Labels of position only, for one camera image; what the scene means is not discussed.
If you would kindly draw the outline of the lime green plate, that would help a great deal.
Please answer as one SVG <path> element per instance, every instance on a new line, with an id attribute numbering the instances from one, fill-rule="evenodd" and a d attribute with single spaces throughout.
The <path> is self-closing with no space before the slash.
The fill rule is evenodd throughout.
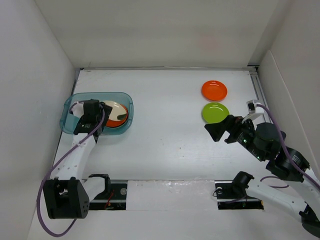
<path id="1" fill-rule="evenodd" d="M 210 102 L 203 107 L 201 114 L 206 123 L 215 124 L 223 121 L 230 112 L 225 105 L 218 102 Z"/>

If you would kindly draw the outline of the orange plate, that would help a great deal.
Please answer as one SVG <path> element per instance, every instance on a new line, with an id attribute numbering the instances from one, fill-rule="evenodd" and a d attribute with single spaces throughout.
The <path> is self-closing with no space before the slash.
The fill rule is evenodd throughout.
<path id="1" fill-rule="evenodd" d="M 108 118 L 107 122 L 106 122 L 106 127 L 108 128 L 117 128 L 117 127 L 120 127 L 121 125 L 123 125 L 127 118 L 128 118 L 128 110 L 126 109 L 126 112 L 127 112 L 127 116 L 126 116 L 126 119 L 125 120 L 121 120 L 121 121 L 113 121 L 113 120 L 110 120 Z"/>
<path id="2" fill-rule="evenodd" d="M 201 93 L 206 99 L 214 102 L 219 102 L 227 96 L 228 89 L 220 81 L 209 80 L 202 85 Z"/>

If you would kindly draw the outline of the cream plate with black patch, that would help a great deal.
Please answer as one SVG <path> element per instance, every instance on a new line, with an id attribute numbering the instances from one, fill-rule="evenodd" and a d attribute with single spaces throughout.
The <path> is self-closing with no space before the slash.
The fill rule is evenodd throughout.
<path id="1" fill-rule="evenodd" d="M 112 121 L 123 121 L 127 117 L 127 110 L 124 106 L 122 106 L 120 103 L 117 103 L 112 100 L 105 100 L 104 104 L 112 107 L 111 113 L 109 115 L 109 119 Z"/>

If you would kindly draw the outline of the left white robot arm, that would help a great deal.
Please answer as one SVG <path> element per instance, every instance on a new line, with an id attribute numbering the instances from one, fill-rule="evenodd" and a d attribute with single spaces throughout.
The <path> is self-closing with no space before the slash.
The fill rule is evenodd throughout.
<path id="1" fill-rule="evenodd" d="M 71 149 L 63 156 L 62 166 L 53 178 L 45 180 L 43 193 L 50 219 L 84 219 L 90 202 L 107 198 L 111 192 L 108 174 L 91 174 L 83 178 L 89 155 L 96 146 L 112 112 L 112 107 L 97 99 L 81 104 L 83 114 L 73 131 Z"/>

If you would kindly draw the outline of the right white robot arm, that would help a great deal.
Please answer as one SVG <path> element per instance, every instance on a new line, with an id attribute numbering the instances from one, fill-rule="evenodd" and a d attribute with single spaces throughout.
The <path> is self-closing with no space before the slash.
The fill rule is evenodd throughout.
<path id="1" fill-rule="evenodd" d="M 260 162 L 267 161 L 265 168 L 272 177 L 285 182 L 300 195 L 299 198 L 287 195 L 240 171 L 233 180 L 216 181 L 213 196 L 217 198 L 220 210 L 266 202 L 292 216 L 311 235 L 320 236 L 320 191 L 305 176 L 311 169 L 303 155 L 290 147 L 282 148 L 280 137 L 286 137 L 283 131 L 277 131 L 272 123 L 254 126 L 251 119 L 233 115 L 204 127 L 214 142 L 228 133 L 227 144 L 239 143 Z"/>

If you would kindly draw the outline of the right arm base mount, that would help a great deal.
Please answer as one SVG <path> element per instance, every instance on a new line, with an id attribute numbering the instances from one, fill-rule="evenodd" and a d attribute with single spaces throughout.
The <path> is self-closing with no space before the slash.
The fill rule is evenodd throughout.
<path id="1" fill-rule="evenodd" d="M 231 180 L 216 180 L 214 185 L 212 196 L 216 198 L 218 210 L 264 210 L 261 200 L 234 190 Z"/>

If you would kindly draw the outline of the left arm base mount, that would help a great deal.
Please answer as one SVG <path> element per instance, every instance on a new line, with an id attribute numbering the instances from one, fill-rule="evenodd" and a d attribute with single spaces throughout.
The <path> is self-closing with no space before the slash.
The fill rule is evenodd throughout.
<path id="1" fill-rule="evenodd" d="M 90 202 L 90 211 L 125 211 L 128 182 L 112 181 L 110 193 L 100 193 Z"/>

